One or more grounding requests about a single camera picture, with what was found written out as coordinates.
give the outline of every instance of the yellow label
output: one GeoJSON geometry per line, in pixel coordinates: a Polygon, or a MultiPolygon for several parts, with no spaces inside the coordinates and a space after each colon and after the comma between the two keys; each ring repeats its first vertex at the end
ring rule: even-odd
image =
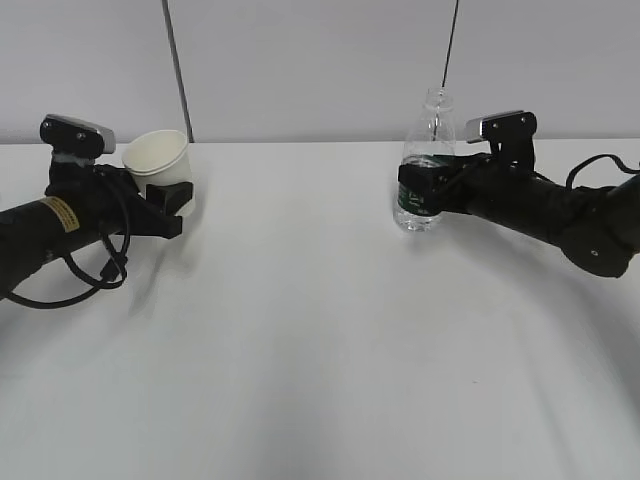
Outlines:
{"type": "Polygon", "coordinates": [[[58,220],[62,224],[62,228],[64,228],[65,233],[70,233],[80,228],[80,222],[78,221],[78,217],[75,212],[71,209],[71,207],[58,197],[45,197],[40,200],[40,202],[44,203],[47,207],[49,207],[53,213],[56,214],[58,220]]]}

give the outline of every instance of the plastic water bottle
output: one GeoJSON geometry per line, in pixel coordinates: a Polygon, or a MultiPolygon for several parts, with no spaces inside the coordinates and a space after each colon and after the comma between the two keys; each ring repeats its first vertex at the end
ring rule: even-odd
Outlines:
{"type": "MultiPolygon", "coordinates": [[[[442,88],[430,89],[420,118],[404,144],[402,164],[437,166],[430,160],[431,156],[454,155],[455,143],[453,99],[442,88]]],[[[421,208],[421,204],[421,196],[399,185],[393,217],[400,228],[411,232],[426,232],[437,225],[441,215],[432,215],[421,208]]]]}

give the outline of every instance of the white table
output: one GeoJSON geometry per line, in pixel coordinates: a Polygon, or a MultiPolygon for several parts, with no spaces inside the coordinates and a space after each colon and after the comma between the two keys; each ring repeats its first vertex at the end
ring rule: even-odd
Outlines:
{"type": "MultiPolygon", "coordinates": [[[[640,141],[537,151],[561,181],[640,141]]],[[[121,290],[0,302],[0,478],[639,478],[640,260],[599,279],[467,217],[404,234],[400,152],[195,145],[189,235],[134,241],[121,290]]],[[[41,194],[48,147],[0,158],[0,208],[41,194]]],[[[19,291],[82,288],[55,263],[19,291]]]]}

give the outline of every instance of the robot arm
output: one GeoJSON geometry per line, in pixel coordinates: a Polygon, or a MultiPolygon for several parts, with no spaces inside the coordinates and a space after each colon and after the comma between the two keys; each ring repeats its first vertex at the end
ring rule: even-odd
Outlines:
{"type": "Polygon", "coordinates": [[[124,283],[131,236],[180,235],[182,217],[175,213],[193,197],[193,184],[149,185],[145,199],[127,170],[95,164],[103,153],[115,151],[111,130],[47,115],[40,136],[53,147],[50,184],[44,198],[0,212],[0,299],[33,308],[61,308],[124,283]],[[124,236],[119,251],[111,243],[113,234],[124,236]],[[77,266],[71,254],[98,241],[109,261],[100,279],[95,279],[77,266]],[[58,258],[91,288],[78,297],[47,303],[13,293],[22,281],[58,258]]]}
{"type": "Polygon", "coordinates": [[[572,188],[570,174],[560,186],[534,170],[532,136],[537,128],[530,112],[515,111],[472,120],[470,143],[486,140],[491,153],[470,157],[436,156],[440,166],[403,165],[399,181],[421,199],[423,207],[475,215],[559,247],[580,268],[602,277],[620,277],[640,251],[640,176],[618,187],[572,188]]]}

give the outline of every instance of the black wire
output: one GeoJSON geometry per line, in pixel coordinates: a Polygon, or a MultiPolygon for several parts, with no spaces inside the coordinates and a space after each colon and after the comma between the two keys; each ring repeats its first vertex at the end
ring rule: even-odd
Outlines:
{"type": "Polygon", "coordinates": [[[66,253],[62,255],[62,259],[65,261],[65,263],[67,264],[71,272],[76,277],[78,277],[83,282],[91,285],[91,288],[89,290],[75,297],[68,298],[66,300],[56,301],[56,302],[39,302],[37,300],[31,300],[29,298],[22,297],[13,292],[7,292],[3,294],[7,300],[10,300],[18,305],[21,305],[27,308],[33,308],[37,310],[55,310],[58,308],[65,308],[65,307],[70,307],[72,305],[77,305],[78,303],[91,298],[100,290],[110,290],[110,289],[115,289],[122,286],[122,284],[127,279],[127,271],[124,266],[124,262],[126,262],[126,254],[127,254],[127,251],[129,250],[129,246],[131,245],[131,219],[129,217],[129,211],[127,210],[126,202],[124,201],[124,198],[122,197],[122,194],[120,193],[120,191],[117,189],[117,187],[115,187],[111,183],[111,181],[106,176],[103,175],[102,179],[105,185],[107,186],[107,188],[111,191],[111,193],[116,198],[116,201],[120,206],[120,210],[122,212],[122,217],[124,221],[124,240],[122,241],[122,247],[120,248],[119,252],[116,252],[115,248],[113,247],[113,243],[111,243],[111,241],[109,240],[108,235],[105,235],[103,232],[100,232],[100,237],[110,256],[109,261],[105,265],[105,269],[110,264],[110,262],[113,262],[113,264],[118,270],[118,273],[120,274],[121,279],[118,282],[107,282],[104,280],[104,277],[102,278],[102,280],[97,280],[92,276],[90,276],[88,273],[84,272],[78,266],[78,264],[73,260],[73,257],[71,256],[70,253],[66,253]]]}
{"type": "Polygon", "coordinates": [[[88,298],[93,297],[99,291],[99,288],[93,287],[86,292],[81,293],[77,297],[68,298],[67,300],[61,300],[59,302],[38,302],[36,300],[21,297],[20,295],[17,295],[13,292],[8,292],[4,294],[4,296],[7,300],[11,300],[13,303],[17,303],[18,305],[22,305],[23,307],[35,308],[37,310],[55,310],[57,308],[70,307],[80,302],[84,302],[88,298]]]}
{"type": "Polygon", "coordinates": [[[447,75],[449,74],[449,61],[451,60],[451,49],[453,48],[453,35],[456,32],[456,24],[458,23],[458,8],[460,0],[456,0],[456,7],[453,11],[453,21],[451,22],[451,34],[449,35],[449,48],[447,48],[447,60],[444,64],[444,73],[442,74],[442,88],[447,83],[447,75]]]}
{"type": "Polygon", "coordinates": [[[124,222],[124,240],[122,242],[122,247],[120,247],[119,252],[115,251],[115,248],[113,247],[113,244],[109,240],[108,235],[104,234],[102,231],[100,232],[102,243],[104,244],[105,249],[107,250],[110,256],[110,260],[109,262],[107,262],[104,268],[107,268],[107,266],[110,263],[113,263],[113,265],[115,265],[115,267],[118,270],[118,274],[121,277],[120,280],[117,282],[109,282],[109,281],[105,281],[104,279],[98,280],[97,278],[92,277],[91,275],[86,273],[84,270],[82,270],[73,259],[71,253],[65,253],[64,255],[61,255],[61,257],[67,264],[67,267],[69,267],[69,270],[71,270],[71,273],[73,273],[77,278],[79,278],[83,282],[101,290],[115,290],[116,288],[121,287],[124,284],[125,280],[127,279],[127,270],[124,266],[124,263],[126,262],[126,255],[129,250],[129,246],[131,245],[131,220],[129,217],[129,211],[127,210],[126,202],[124,201],[124,198],[122,197],[122,194],[120,193],[120,191],[117,189],[117,187],[115,187],[111,183],[111,181],[106,176],[103,175],[102,179],[105,185],[107,186],[107,188],[111,191],[113,196],[116,198],[116,201],[120,206],[120,210],[123,217],[122,220],[124,222]]]}
{"type": "Polygon", "coordinates": [[[600,160],[601,158],[610,158],[611,160],[613,160],[613,163],[616,164],[618,169],[620,169],[620,171],[622,171],[624,173],[628,173],[629,175],[636,175],[636,174],[640,173],[640,170],[635,170],[633,168],[627,167],[623,163],[623,161],[620,160],[620,157],[618,157],[617,155],[613,155],[612,153],[603,153],[601,155],[596,155],[595,157],[591,157],[588,160],[585,160],[584,162],[579,164],[578,166],[574,167],[573,170],[571,170],[571,172],[569,172],[569,175],[567,175],[566,187],[568,189],[572,189],[573,188],[573,182],[575,181],[576,176],[578,175],[578,173],[580,173],[582,170],[584,170],[586,167],[588,167],[592,163],[596,162],[597,160],[600,160]]]}

